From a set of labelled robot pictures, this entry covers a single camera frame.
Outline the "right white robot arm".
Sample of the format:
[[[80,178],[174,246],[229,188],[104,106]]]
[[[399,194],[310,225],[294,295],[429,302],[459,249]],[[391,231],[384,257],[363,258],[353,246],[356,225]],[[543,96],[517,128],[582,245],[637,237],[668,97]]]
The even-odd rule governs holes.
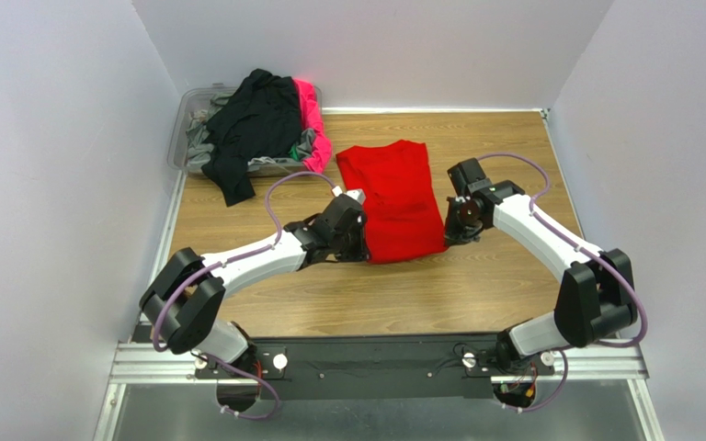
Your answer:
[[[495,359],[502,369],[546,351],[601,344],[634,324],[632,265],[622,251],[604,251],[567,230],[510,181],[457,186],[448,199],[445,243],[476,242],[497,229],[520,243],[559,283],[552,311],[500,332]]]

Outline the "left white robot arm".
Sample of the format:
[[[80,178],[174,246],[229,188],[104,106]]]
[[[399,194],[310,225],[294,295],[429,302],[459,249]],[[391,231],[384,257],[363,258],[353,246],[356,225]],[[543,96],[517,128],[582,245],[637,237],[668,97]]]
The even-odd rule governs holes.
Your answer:
[[[195,351],[216,365],[256,365],[256,345],[242,327],[218,317],[224,300],[270,277],[332,262],[364,262],[367,215],[361,189],[332,198],[320,213],[290,222],[266,239],[227,252],[175,252],[142,295],[156,351]]]

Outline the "red t-shirt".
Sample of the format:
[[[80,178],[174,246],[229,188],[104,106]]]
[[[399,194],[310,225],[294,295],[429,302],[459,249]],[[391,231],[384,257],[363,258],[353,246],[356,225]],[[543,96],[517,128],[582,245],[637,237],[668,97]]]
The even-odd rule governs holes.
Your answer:
[[[447,250],[424,143],[353,146],[338,153],[336,162],[346,188],[365,194],[369,263],[399,263]]]

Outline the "black t-shirt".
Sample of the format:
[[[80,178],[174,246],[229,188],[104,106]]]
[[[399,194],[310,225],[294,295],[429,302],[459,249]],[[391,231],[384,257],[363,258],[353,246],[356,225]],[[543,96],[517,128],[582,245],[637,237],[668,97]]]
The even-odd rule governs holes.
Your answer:
[[[228,207],[253,198],[249,162],[287,156],[302,134],[293,79],[255,69],[208,120],[206,130],[204,141],[213,149],[202,173],[221,190]]]

